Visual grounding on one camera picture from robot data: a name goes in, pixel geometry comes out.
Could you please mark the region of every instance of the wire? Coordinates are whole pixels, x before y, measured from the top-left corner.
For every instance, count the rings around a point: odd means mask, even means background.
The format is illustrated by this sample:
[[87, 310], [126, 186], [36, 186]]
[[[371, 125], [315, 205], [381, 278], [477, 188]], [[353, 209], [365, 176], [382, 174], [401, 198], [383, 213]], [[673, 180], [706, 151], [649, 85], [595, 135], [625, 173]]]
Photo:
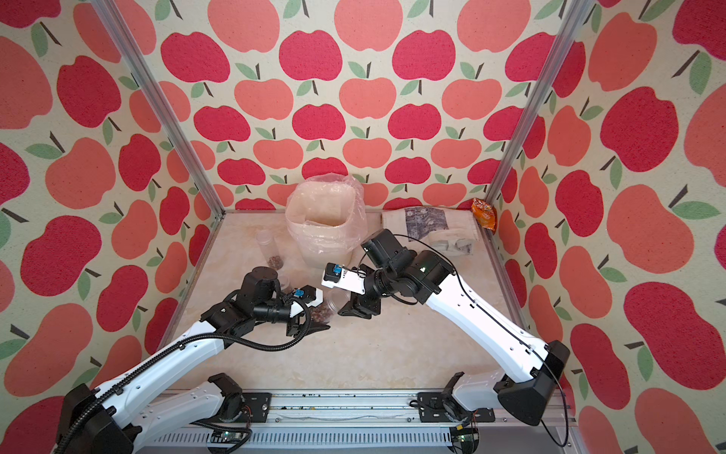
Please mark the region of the wire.
[[393, 295], [393, 294], [386, 295], [386, 296], [390, 296], [391, 298], [395, 299], [396, 301], [401, 302], [403, 304], [408, 304], [409, 306], [415, 306], [416, 304], [418, 304], [418, 301], [406, 301], [405, 299], [401, 299], [398, 296]]
[[[231, 292], [227, 298], [231, 298], [233, 293], [236, 293], [237, 291]], [[111, 397], [113, 394], [121, 394], [123, 393], [123, 388], [131, 383], [134, 378], [141, 375], [143, 372], [151, 368], [154, 364], [161, 361], [164, 357], [169, 356], [171, 353], [175, 352], [177, 349], [184, 349], [187, 344], [190, 344], [192, 342], [200, 341], [202, 339], [221, 339], [223, 341], [229, 341], [234, 342], [236, 344], [242, 344], [244, 346], [248, 346], [255, 350], [261, 350], [263, 352], [281, 352], [282, 350], [286, 350], [291, 348], [292, 346], [296, 345], [298, 342], [303, 340], [303, 338], [307, 335], [308, 331], [310, 330], [310, 325], [312, 324], [312, 316], [310, 313], [310, 308], [305, 303], [300, 303], [300, 305], [303, 308], [303, 311], [305, 312], [305, 323], [303, 324], [303, 327], [300, 329], [300, 333], [296, 337], [293, 338], [292, 341], [286, 342], [284, 344], [280, 345], [265, 345], [265, 344], [258, 344], [257, 342], [252, 342], [247, 339], [238, 338], [234, 336], [230, 336], [227, 334], [221, 334], [221, 333], [201, 333], [201, 334], [195, 334], [194, 336], [189, 336], [186, 339], [182, 339], [181, 341], [177, 341], [175, 344], [170, 345], [166, 347], [164, 350], [162, 350], [159, 354], [155, 356], [151, 356], [146, 362], [143, 362], [140, 364], [136, 369], [133, 369], [131, 372], [129, 372], [128, 375], [126, 375], [124, 378], [122, 378], [117, 384], [111, 386], [108, 391], [106, 391], [104, 394], [101, 395], [98, 399], [96, 399], [93, 403], [91, 403], [88, 407], [86, 407], [83, 412], [77, 417], [77, 419], [73, 422], [73, 424], [70, 425], [68, 428], [68, 432], [66, 432], [65, 436], [60, 440], [58, 443], [58, 446], [56, 446], [55, 451], [53, 451], [54, 454], [63, 454], [65, 450], [68, 448], [68, 445], [70, 444], [70, 441], [76, 436], [76, 434], [81, 430], [81, 428], [88, 422], [88, 420], [96, 413], [97, 410], [99, 410], [99, 407], [102, 406], [103, 402], [108, 400], [109, 397]]]
[[517, 336], [516, 336], [516, 335], [515, 335], [514, 333], [512, 333], [512, 331], [509, 331], [509, 330], [507, 329], [507, 327], [505, 327], [505, 326], [504, 326], [504, 325], [503, 325], [503, 324], [502, 324], [502, 323], [501, 323], [501, 322], [500, 322], [499, 320], [497, 320], [497, 319], [496, 319], [496, 318], [495, 318], [495, 317], [494, 317], [494, 316], [493, 316], [492, 314], [489, 314], [489, 313], [488, 313], [488, 312], [486, 311], [486, 309], [484, 309], [484, 308], [483, 308], [482, 306], [480, 306], [480, 305], [479, 305], [479, 303], [478, 303], [478, 302], [476, 302], [476, 300], [475, 300], [474, 298], [472, 298], [472, 297], [471, 297], [471, 295], [469, 295], [469, 292], [468, 292], [468, 291], [466, 290], [466, 288], [464, 287], [464, 283], [463, 283], [463, 282], [461, 281], [461, 276], [459, 275], [459, 271], [458, 271], [458, 270], [456, 269], [456, 266], [454, 265], [454, 263], [453, 263], [453, 262], [452, 262], [451, 260], [449, 260], [449, 258], [448, 258], [448, 257], [444, 256], [444, 255], [443, 255], [442, 253], [440, 253], [440, 252], [439, 252], [439, 251], [437, 251], [436, 249], [432, 248], [432, 247], [431, 247], [431, 246], [429, 246], [428, 244], [424, 243], [423, 241], [421, 241], [421, 240], [418, 240], [417, 238], [413, 238], [413, 237], [410, 237], [410, 236], [408, 236], [408, 235], [403, 235], [403, 234], [401, 234], [401, 233], [394, 233], [394, 234], [393, 234], [393, 236], [396, 236], [396, 237], [403, 237], [403, 238], [408, 238], [408, 239], [410, 239], [410, 240], [414, 240], [414, 241], [417, 241], [418, 243], [421, 243], [421, 244], [423, 244], [423, 245], [424, 245], [425, 247], [427, 247], [427, 248], [429, 248], [430, 250], [432, 250], [432, 251], [433, 251], [433, 252], [434, 252], [434, 253], [435, 253], [436, 255], [438, 255], [439, 257], [441, 257], [441, 258], [442, 258], [443, 260], [447, 261], [447, 262], [448, 262], [448, 263], [449, 263], [449, 264], [450, 264], [450, 265], [452, 266], [452, 268], [454, 269], [454, 273], [456, 274], [457, 280], [459, 281], [459, 287], [461, 287], [461, 290], [462, 290], [462, 292], [463, 292], [463, 293], [464, 293], [464, 294], [466, 295], [466, 297], [467, 297], [467, 298], [469, 298], [469, 300], [470, 300], [470, 301], [471, 301], [471, 302], [472, 302], [473, 304], [475, 304], [475, 305], [476, 305], [476, 306], [477, 306], [477, 307], [478, 307], [478, 308], [479, 308], [479, 309], [480, 309], [480, 310], [481, 310], [481, 311], [482, 311], [483, 313], [485, 313], [486, 315], [488, 315], [488, 316], [489, 316], [489, 318], [491, 318], [491, 319], [492, 319], [492, 320], [493, 320], [493, 321], [494, 321], [494, 322], [495, 322], [496, 324], [498, 324], [498, 325], [499, 325], [499, 327], [500, 327], [501, 329], [503, 329], [503, 330], [504, 330], [504, 331], [506, 331], [506, 332], [507, 332], [507, 333], [508, 333], [508, 334], [509, 334], [510, 336], [512, 336], [512, 337], [513, 337], [514, 339], [516, 339], [516, 340], [517, 340], [517, 342], [519, 342], [520, 344], [522, 344], [522, 345], [526, 346], [526, 347], [527, 347], [528, 349], [530, 349], [530, 350], [532, 351], [532, 353], [534, 353], [534, 355], [535, 355], [535, 356], [536, 356], [537, 358], [539, 358], [539, 360], [540, 360], [540, 361], [542, 361], [542, 364], [543, 364], [543, 366], [545, 366], [545, 367], [547, 368], [547, 370], [548, 370], [548, 371], [550, 372], [550, 376], [551, 376], [551, 377], [552, 377], [552, 378], [553, 378], [553, 379], [555, 380], [555, 383], [557, 384], [557, 387], [558, 387], [558, 388], [560, 389], [560, 393], [562, 394], [562, 406], [563, 406], [563, 409], [564, 409], [564, 411], [565, 411], [565, 441], [563, 441], [562, 443], [559, 443], [559, 442], [558, 442], [557, 440], [555, 440], [554, 436], [553, 436], [553, 435], [552, 435], [552, 434], [550, 433], [550, 430], [549, 430], [549, 429], [547, 428], [547, 426], [545, 425], [545, 422], [544, 422], [544, 421], [542, 421], [542, 419], [540, 419], [540, 420], [539, 420], [539, 422], [540, 422], [540, 423], [542, 423], [542, 426], [544, 427], [544, 430], [545, 430], [545, 431], [547, 431], [547, 435], [549, 435], [549, 436], [550, 436], [550, 438], [552, 439], [552, 441], [553, 441], [553, 442], [554, 442], [554, 443], [555, 443], [555, 444], [556, 444], [557, 446], [559, 446], [559, 447], [565, 447], [565, 446], [567, 446], [567, 441], [569, 440], [569, 437], [570, 437], [570, 421], [569, 421], [569, 417], [567, 416], [567, 402], [566, 402], [566, 400], [565, 400], [565, 390], [564, 390], [564, 389], [562, 389], [562, 385], [560, 384], [560, 381], [558, 380], [557, 376], [556, 376], [556, 375], [555, 375], [555, 374], [554, 374], [554, 373], [552, 372], [552, 369], [550, 369], [550, 366], [549, 366], [549, 365], [548, 365], [548, 364], [547, 364], [547, 363], [545, 362], [545, 360], [543, 360], [543, 359], [542, 359], [542, 357], [541, 357], [541, 356], [539, 356], [539, 354], [537, 353], [537, 351], [536, 351], [535, 349], [531, 348], [531, 347], [530, 347], [530, 346], [529, 346], [528, 344], [526, 344], [526, 343], [525, 343], [525, 342], [524, 342], [524, 341], [523, 341], [522, 339], [520, 339], [520, 338], [519, 338], [519, 337], [517, 337]]

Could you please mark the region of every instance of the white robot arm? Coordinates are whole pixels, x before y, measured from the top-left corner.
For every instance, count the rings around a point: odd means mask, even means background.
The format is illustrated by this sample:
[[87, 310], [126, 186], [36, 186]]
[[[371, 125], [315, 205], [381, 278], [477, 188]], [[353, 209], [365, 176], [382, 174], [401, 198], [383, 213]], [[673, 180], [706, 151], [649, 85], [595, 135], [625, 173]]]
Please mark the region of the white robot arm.
[[[332, 263], [325, 269], [324, 286], [352, 292], [338, 313], [370, 319], [380, 314], [381, 298], [395, 293], [414, 297], [456, 323], [503, 369], [464, 379], [463, 373], [456, 374], [441, 399], [452, 420], [464, 421], [478, 408], [501, 407], [524, 423], [539, 424], [569, 350], [558, 341], [546, 344], [510, 322], [477, 295], [443, 256], [430, 251], [417, 254], [401, 246], [388, 230], [379, 230], [362, 247], [377, 269], [366, 265], [347, 269]], [[186, 393], [150, 403], [233, 343], [274, 352], [329, 328], [310, 317], [308, 306], [321, 302], [317, 288], [307, 285], [285, 295], [274, 270], [253, 269], [240, 290], [212, 306], [165, 349], [97, 389], [80, 385], [69, 392], [63, 402], [56, 454], [132, 454], [147, 441], [201, 419], [215, 416], [233, 421], [243, 407], [242, 390], [224, 374]], [[293, 336], [286, 344], [264, 346], [242, 339], [257, 323], [282, 321]]]

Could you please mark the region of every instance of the mounting plate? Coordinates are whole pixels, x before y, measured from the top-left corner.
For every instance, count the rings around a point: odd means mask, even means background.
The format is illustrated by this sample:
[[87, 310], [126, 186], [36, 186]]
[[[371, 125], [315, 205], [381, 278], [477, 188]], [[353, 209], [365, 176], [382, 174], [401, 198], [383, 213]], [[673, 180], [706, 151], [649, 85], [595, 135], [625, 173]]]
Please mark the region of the mounting plate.
[[[246, 423], [248, 420], [251, 423], [267, 422], [267, 413], [269, 413], [272, 394], [268, 392], [243, 392], [242, 396], [245, 398], [245, 405], [252, 410], [252, 414], [249, 415], [247, 408], [242, 407], [242, 413], [237, 417], [237, 419], [227, 422]], [[224, 422], [219, 418], [219, 416], [213, 416], [205, 419], [204, 421], [208, 423]]]
[[[441, 403], [440, 392], [420, 392], [418, 393], [418, 402], [427, 407], [433, 408], [431, 411], [424, 406], [418, 408], [418, 415], [422, 423], [453, 423], [449, 416], [446, 415], [446, 410]], [[479, 408], [475, 413], [477, 423], [493, 423], [494, 422], [494, 410], [491, 408]]]

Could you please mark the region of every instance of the wall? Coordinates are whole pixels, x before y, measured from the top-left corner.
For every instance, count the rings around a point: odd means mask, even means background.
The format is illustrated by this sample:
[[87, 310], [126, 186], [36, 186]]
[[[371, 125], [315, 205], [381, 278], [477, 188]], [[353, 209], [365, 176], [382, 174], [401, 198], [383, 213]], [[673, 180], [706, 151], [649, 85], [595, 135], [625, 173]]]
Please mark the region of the wall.
[[602, 0], [585, 74], [496, 202], [530, 328], [572, 350], [591, 453], [726, 449], [725, 32], [720, 2]]
[[144, 8], [156, 15], [160, 44], [147, 64], [190, 97], [181, 127], [207, 156], [223, 204], [273, 209], [304, 178], [329, 171], [357, 175], [377, 208], [483, 196], [566, 5], [160, 0]]
[[0, 23], [0, 453], [48, 453], [66, 392], [156, 350], [213, 220], [89, 3]]

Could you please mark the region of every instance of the clear plastic cup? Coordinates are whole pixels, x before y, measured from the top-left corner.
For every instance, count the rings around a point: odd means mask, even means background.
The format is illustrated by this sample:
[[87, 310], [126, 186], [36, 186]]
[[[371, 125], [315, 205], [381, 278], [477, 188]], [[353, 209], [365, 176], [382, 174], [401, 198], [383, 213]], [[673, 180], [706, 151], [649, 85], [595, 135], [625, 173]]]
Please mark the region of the clear plastic cup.
[[311, 315], [314, 322], [329, 323], [330, 320], [346, 305], [351, 298], [351, 292], [342, 288], [334, 288], [323, 296], [323, 301], [318, 307], [311, 308]]
[[267, 261], [267, 266], [278, 270], [282, 268], [285, 263], [282, 261], [280, 256], [280, 250], [277, 249], [277, 242], [274, 240], [272, 232], [269, 230], [260, 230], [255, 236], [257, 244], [260, 245], [260, 251]]
[[280, 290], [283, 293], [290, 293], [293, 290], [290, 285], [290, 278], [286, 274], [277, 273], [277, 280], [280, 282]]

